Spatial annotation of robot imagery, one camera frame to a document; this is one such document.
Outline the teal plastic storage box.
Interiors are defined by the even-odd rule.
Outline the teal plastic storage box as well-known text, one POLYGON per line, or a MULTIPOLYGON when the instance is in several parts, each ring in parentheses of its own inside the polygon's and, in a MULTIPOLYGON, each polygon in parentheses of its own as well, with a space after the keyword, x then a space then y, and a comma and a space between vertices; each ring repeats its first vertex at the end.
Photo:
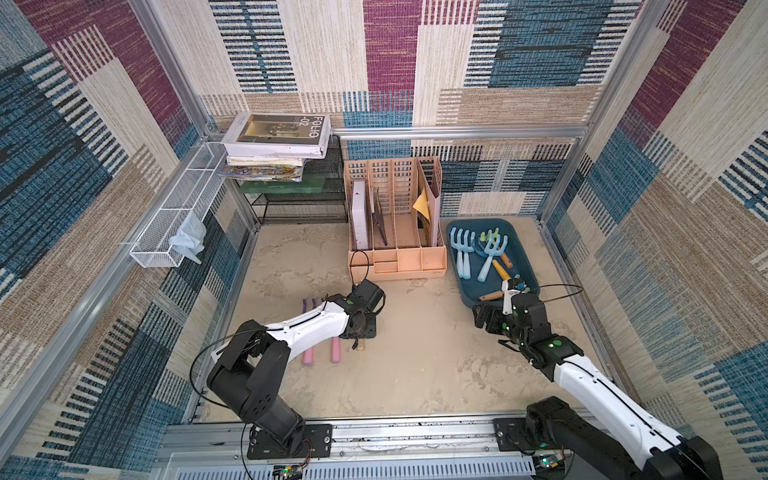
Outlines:
MULTIPOLYGON (((458 282, 459 294, 462 303, 466 307, 471 308, 482 303, 483 301, 480 301, 479 297, 499 290, 502 281, 505 280, 507 276, 509 276, 509 280, 516 279, 524 281, 531 288, 531 293, 538 292, 539 282, 532 265, 525 253, 516 230, 509 222, 501 218, 453 220, 445 227, 445 233, 447 234, 447 246, 451 249, 449 258, 454 262, 454 273, 458 282), (457 275, 455 266, 456 253, 450 243, 450 230, 452 227, 474 231, 476 234, 474 241, 475 252, 470 255, 470 280, 460 280, 457 275), (480 235, 488 230, 498 230, 501 236, 506 236, 508 238, 505 253, 510 257, 513 263, 511 268, 506 268, 500 257, 496 257, 495 262, 490 267, 485 264, 486 256, 479 250, 479 243, 480 235)), ((502 305, 502 300, 488 302, 495 306, 502 305)))

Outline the purple rake pink handle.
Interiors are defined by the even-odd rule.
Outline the purple rake pink handle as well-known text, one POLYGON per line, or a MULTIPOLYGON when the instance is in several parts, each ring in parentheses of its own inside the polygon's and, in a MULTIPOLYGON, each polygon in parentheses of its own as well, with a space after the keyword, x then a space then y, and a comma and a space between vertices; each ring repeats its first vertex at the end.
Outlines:
POLYGON ((330 360, 333 364, 339 364, 342 360, 342 343, 339 337, 332 339, 330 360))
MULTIPOLYGON (((304 298, 302 300, 302 312, 306 313, 317 307, 317 299, 314 297, 304 298)), ((304 366, 312 366, 314 364, 314 348, 310 347, 303 352, 302 364, 304 366)))

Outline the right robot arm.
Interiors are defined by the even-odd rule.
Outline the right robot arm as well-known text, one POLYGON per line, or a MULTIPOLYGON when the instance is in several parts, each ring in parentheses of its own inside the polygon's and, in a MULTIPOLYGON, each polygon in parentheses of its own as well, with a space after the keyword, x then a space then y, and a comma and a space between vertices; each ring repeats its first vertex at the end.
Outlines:
POLYGON ((584 420, 552 396, 529 405, 522 419, 495 421, 502 450, 532 455, 569 450, 608 479, 721 479, 715 449, 686 437, 642 408, 608 379, 571 339, 553 332, 539 297, 508 285, 472 308, 477 328, 521 354, 550 382, 570 393, 598 421, 584 420))

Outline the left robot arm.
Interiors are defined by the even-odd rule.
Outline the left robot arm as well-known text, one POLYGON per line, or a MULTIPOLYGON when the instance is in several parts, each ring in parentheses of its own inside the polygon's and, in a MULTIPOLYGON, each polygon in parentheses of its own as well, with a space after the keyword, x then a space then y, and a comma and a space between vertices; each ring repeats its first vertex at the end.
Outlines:
POLYGON ((202 349, 213 361, 206 387, 249 428, 246 458, 330 455, 332 427, 307 425, 279 396, 285 371, 295 358, 326 340, 373 338, 385 304, 385 292, 363 280, 349 294, 328 296, 289 320, 268 325, 250 320, 202 349))

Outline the dark navy notebook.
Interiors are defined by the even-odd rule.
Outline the dark navy notebook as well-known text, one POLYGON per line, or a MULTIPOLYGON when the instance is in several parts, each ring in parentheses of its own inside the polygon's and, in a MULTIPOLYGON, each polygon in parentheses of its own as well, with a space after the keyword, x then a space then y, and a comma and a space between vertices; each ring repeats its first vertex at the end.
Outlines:
POLYGON ((381 205, 378 187, 375 187, 373 190, 373 221, 374 221, 374 224, 376 225, 376 228, 380 236, 382 237, 382 241, 384 245, 387 246, 388 241, 387 241, 386 228, 385 228, 385 222, 384 222, 383 208, 381 205))

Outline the white grey book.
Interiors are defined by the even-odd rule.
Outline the white grey book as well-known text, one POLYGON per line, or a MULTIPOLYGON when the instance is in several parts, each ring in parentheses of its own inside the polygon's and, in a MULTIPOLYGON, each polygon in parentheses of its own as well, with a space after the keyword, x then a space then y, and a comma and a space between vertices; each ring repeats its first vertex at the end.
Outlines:
POLYGON ((354 249, 369 249, 367 188, 364 180, 352 182, 350 217, 354 249))

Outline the pink plastic desk organizer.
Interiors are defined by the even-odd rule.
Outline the pink plastic desk organizer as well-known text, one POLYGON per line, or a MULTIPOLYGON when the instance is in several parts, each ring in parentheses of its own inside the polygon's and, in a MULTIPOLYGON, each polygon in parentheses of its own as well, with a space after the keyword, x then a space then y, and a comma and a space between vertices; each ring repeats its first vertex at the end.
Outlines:
POLYGON ((429 245, 423 218, 412 208, 418 196, 419 158, 350 160, 344 164, 349 218, 348 268, 351 279, 374 282, 439 278, 445 275, 448 255, 440 244, 429 245), (350 217, 352 182, 367 188, 369 249, 355 250, 350 217), (388 245, 373 221, 373 190, 379 188, 388 245))

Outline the yellow paper folder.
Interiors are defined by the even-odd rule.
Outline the yellow paper folder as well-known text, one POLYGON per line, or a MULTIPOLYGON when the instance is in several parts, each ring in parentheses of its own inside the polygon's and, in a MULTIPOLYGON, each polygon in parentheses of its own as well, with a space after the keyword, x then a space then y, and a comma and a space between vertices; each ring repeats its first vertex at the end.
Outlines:
POLYGON ((412 208, 423 218, 426 223, 431 222, 429 200, 426 190, 423 189, 419 192, 412 208))

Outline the black mesh shelf rack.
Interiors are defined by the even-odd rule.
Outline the black mesh shelf rack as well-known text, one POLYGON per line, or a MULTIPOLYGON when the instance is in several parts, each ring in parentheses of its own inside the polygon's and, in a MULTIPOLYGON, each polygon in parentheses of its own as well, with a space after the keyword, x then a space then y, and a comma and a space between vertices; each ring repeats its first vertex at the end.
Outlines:
POLYGON ((239 189, 261 225, 346 223, 340 140, 331 136, 323 159, 308 161, 300 182, 245 182, 239 189))

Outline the green folder on shelf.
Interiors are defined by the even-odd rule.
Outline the green folder on shelf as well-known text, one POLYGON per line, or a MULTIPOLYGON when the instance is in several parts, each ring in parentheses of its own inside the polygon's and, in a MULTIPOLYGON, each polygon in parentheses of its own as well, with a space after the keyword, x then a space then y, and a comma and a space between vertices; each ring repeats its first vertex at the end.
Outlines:
POLYGON ((322 193, 327 178, 321 174, 308 174, 301 181, 247 181, 239 189, 247 195, 258 194, 317 194, 322 193))

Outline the stack of magazines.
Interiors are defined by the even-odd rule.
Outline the stack of magazines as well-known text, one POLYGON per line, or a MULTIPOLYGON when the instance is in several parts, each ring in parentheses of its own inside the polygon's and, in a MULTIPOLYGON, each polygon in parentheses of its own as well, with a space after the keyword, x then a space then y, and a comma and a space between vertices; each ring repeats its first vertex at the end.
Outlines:
POLYGON ((300 182, 305 163, 300 158, 227 156, 217 174, 243 181, 300 182))

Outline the white folio book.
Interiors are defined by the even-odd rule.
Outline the white folio book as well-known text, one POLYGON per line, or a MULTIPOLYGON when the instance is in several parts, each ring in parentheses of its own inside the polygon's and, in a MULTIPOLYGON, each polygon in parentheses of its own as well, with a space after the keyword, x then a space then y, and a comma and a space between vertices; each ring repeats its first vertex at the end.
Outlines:
POLYGON ((323 158, 329 145, 327 115, 239 113, 221 142, 235 157, 323 158))

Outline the crumpled plastic bag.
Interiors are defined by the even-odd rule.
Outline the crumpled plastic bag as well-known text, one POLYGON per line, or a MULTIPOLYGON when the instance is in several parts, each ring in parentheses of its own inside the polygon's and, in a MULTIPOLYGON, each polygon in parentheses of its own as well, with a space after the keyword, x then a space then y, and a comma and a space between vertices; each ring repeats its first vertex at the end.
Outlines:
POLYGON ((184 258, 196 264, 202 261, 198 255, 204 250, 204 238, 207 228, 199 217, 191 211, 182 221, 175 235, 169 238, 170 248, 184 258))

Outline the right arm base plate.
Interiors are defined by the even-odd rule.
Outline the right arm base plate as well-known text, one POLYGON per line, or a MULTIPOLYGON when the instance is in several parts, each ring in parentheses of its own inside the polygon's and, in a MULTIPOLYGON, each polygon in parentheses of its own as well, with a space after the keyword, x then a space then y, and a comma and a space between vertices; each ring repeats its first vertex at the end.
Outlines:
POLYGON ((501 417, 492 421, 494 436, 501 452, 533 455, 539 448, 529 434, 524 417, 501 417))

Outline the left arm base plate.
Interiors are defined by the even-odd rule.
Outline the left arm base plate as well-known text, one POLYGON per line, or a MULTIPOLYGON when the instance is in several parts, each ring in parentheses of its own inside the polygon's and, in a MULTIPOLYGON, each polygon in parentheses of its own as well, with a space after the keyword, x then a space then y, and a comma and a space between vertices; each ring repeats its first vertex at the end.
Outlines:
POLYGON ((245 456, 248 460, 328 458, 333 436, 333 426, 327 423, 304 425, 285 439, 270 434, 266 429, 252 427, 245 456))

